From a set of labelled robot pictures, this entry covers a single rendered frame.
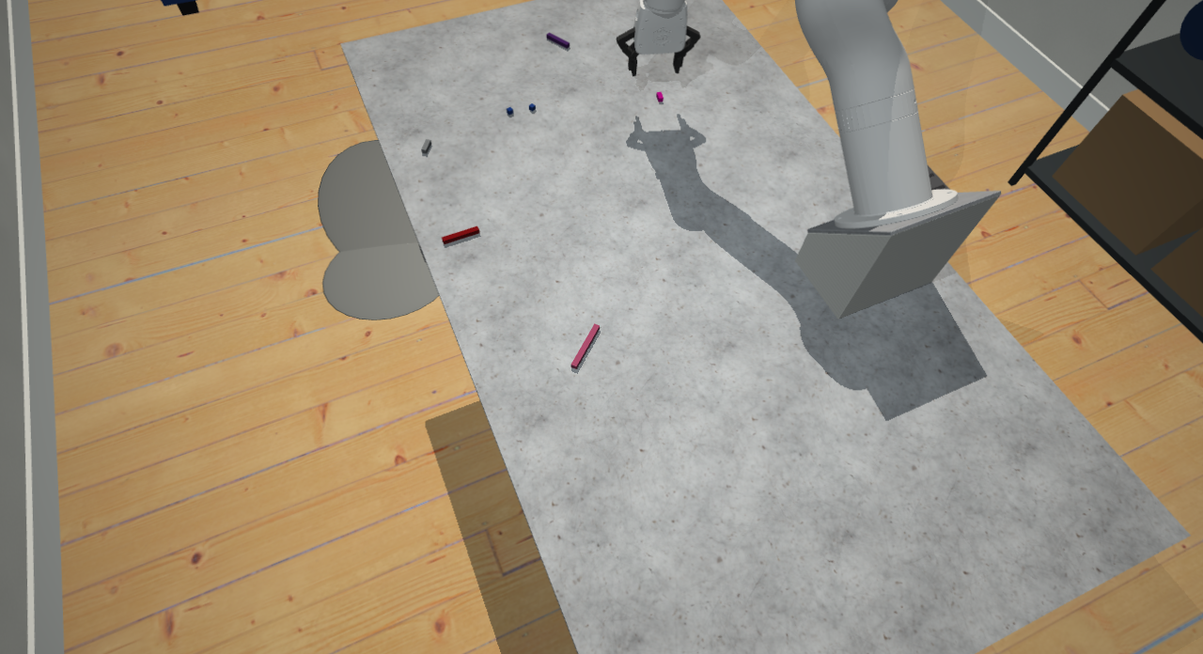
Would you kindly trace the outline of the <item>pink rod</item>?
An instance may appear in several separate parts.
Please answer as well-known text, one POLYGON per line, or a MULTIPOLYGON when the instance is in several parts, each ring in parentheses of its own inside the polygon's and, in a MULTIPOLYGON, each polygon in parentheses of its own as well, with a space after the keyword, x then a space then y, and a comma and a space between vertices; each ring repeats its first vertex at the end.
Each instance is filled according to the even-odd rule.
POLYGON ((583 347, 579 349, 579 351, 576 353, 576 357, 574 359, 571 359, 571 368, 577 368, 577 365, 581 363, 581 359, 583 359, 586 351, 589 349, 589 343, 592 343, 594 340, 594 337, 597 335, 598 329, 599 329, 599 325, 593 325, 592 329, 589 329, 589 334, 587 335, 586 340, 583 341, 583 347))

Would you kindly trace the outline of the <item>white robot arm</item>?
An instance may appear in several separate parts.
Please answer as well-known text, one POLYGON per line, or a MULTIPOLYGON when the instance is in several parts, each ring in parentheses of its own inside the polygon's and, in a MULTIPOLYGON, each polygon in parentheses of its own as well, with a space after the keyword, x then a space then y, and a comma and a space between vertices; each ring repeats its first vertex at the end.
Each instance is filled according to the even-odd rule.
POLYGON ((837 227, 893 225, 958 203, 954 189, 930 186, 914 75, 888 17, 896 4, 795 0, 831 88, 855 208, 836 215, 837 227))

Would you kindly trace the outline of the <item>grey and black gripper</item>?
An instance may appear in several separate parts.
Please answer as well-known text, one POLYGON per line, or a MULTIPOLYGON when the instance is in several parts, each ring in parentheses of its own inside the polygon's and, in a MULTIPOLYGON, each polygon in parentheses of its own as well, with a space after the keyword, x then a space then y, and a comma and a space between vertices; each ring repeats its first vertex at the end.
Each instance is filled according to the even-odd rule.
POLYGON ((687 26, 687 2, 676 10, 656 10, 648 7, 646 0, 640 0, 635 14, 634 28, 620 34, 620 50, 629 57, 628 69, 636 75, 638 55, 669 54, 675 52, 672 66, 680 73, 687 52, 695 48, 700 34, 687 26), (639 17, 638 17, 639 13, 639 17), (689 40, 686 40, 686 29, 689 40), (629 46, 626 41, 635 38, 629 46))

